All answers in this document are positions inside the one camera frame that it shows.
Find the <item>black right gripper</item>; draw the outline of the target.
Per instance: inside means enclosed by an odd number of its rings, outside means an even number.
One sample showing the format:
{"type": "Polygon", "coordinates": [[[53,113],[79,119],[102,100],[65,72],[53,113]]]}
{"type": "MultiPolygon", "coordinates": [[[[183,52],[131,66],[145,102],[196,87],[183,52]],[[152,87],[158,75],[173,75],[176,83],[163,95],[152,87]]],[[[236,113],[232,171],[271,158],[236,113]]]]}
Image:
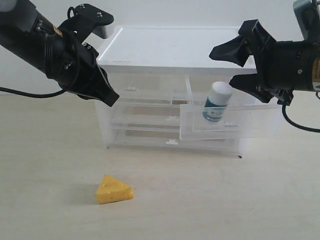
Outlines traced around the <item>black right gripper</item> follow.
{"type": "Polygon", "coordinates": [[[294,91],[311,91],[313,60],[312,42],[277,41],[257,19],[246,20],[239,36],[215,46],[209,58],[244,67],[253,56],[256,73],[235,75],[229,85],[245,92],[262,103],[273,97],[278,104],[290,105],[294,91]]]}

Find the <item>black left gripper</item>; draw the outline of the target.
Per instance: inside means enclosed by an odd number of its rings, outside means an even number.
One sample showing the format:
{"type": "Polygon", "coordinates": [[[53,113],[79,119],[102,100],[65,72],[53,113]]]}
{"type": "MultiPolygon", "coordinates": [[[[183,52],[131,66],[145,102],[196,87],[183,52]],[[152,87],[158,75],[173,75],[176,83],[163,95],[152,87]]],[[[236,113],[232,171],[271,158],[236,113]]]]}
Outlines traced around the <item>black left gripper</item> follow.
{"type": "Polygon", "coordinates": [[[100,100],[112,107],[119,99],[104,69],[98,67],[98,52],[82,45],[72,32],[49,35],[44,44],[44,73],[63,91],[84,100],[100,100]]]}

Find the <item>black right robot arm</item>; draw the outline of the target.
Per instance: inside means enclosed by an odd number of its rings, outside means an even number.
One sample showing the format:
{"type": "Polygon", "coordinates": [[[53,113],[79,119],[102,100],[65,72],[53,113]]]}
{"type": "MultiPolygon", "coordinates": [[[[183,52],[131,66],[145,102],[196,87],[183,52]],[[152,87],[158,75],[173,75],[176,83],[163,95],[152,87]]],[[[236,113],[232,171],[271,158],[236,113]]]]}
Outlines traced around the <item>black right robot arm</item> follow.
{"type": "Polygon", "coordinates": [[[262,103],[290,105],[294,91],[319,92],[320,40],[277,41],[257,19],[246,20],[234,39],[215,46],[209,58],[243,67],[252,56],[256,73],[234,75],[229,84],[262,103]]]}

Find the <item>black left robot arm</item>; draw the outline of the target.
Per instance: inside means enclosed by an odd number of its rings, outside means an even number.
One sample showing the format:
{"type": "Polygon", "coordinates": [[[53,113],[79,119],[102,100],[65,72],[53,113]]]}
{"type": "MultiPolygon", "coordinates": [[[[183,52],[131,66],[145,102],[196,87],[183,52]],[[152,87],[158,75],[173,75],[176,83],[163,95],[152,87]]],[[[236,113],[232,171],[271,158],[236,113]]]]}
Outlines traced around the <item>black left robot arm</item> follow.
{"type": "Polygon", "coordinates": [[[54,80],[61,88],[49,94],[1,87],[2,92],[29,98],[53,98],[64,93],[98,100],[112,107],[119,94],[97,62],[98,51],[85,43],[90,34],[106,39],[105,27],[114,16],[89,3],[69,7],[67,19],[54,26],[29,0],[0,2],[0,44],[54,80]]]}

